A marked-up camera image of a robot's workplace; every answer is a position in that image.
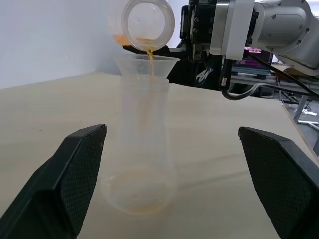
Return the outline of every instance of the table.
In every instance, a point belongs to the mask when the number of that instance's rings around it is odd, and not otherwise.
[[[317,165],[279,101],[229,101],[220,92],[172,84],[168,131],[178,193],[165,210],[133,217],[101,193],[120,117],[119,76],[92,73],[0,90],[0,215],[64,137],[108,126],[98,182],[79,239],[278,239],[254,190],[237,132],[240,126],[293,140]]]

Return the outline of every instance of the clear plastic container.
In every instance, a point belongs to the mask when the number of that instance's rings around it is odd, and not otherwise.
[[[155,51],[164,47],[175,29],[173,10],[165,0],[119,0],[108,14],[109,29],[119,45]]]
[[[116,145],[101,174],[102,191],[115,208],[128,214],[155,213],[174,198],[175,167],[165,124],[169,82],[179,59],[121,55],[121,125]]]

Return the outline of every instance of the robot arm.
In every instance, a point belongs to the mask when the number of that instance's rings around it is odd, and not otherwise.
[[[319,20],[304,0],[254,4],[258,18],[250,45],[270,51],[282,62],[309,76],[319,75]]]
[[[244,47],[251,46],[319,75],[319,20],[304,0],[190,0],[188,12],[182,12],[181,38],[190,42],[192,60],[205,50],[241,60]]]

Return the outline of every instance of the plastic funnel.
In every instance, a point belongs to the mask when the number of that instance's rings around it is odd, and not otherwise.
[[[164,56],[154,56],[154,60],[149,60],[146,55],[133,54],[123,54],[116,58],[122,76],[154,76],[156,79],[166,79],[177,61],[178,58]]]

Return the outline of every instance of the black cable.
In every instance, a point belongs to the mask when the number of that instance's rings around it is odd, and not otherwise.
[[[316,92],[314,92],[313,90],[309,89],[304,83],[302,83],[301,81],[297,80],[295,77],[292,77],[291,75],[273,67],[272,65],[268,64],[267,62],[263,61],[262,59],[260,59],[257,56],[251,55],[250,53],[248,53],[248,55],[253,58],[254,60],[256,60],[258,63],[266,66],[267,68],[269,68],[270,70],[286,77],[287,79],[293,81],[294,83],[296,83],[298,86],[300,86],[301,88],[303,88],[305,91],[307,91],[309,94],[311,94],[312,96],[316,96],[319,98],[319,94],[317,94]]]
[[[256,92],[256,90],[259,87],[267,87],[267,88],[271,88],[271,89],[275,89],[275,90],[286,91],[286,92],[291,92],[291,93],[295,93],[295,94],[301,94],[301,95],[310,96],[309,93],[288,90],[288,89],[285,89],[285,88],[282,88],[282,87],[273,86],[273,85],[266,84],[266,83],[257,83],[255,85],[253,85],[253,87],[250,90],[248,90],[247,92],[242,93],[240,95],[230,94],[230,93],[228,93],[226,88],[221,88],[221,92],[222,92],[223,96],[226,97],[227,99],[233,100],[233,101],[237,101],[237,100],[241,100],[243,98],[246,98],[248,96],[251,96],[252,94],[254,94]]]
[[[234,60],[224,60],[223,68],[221,69],[220,79],[219,79],[219,88],[220,90],[225,89],[228,91],[230,87],[230,79],[232,75]]]

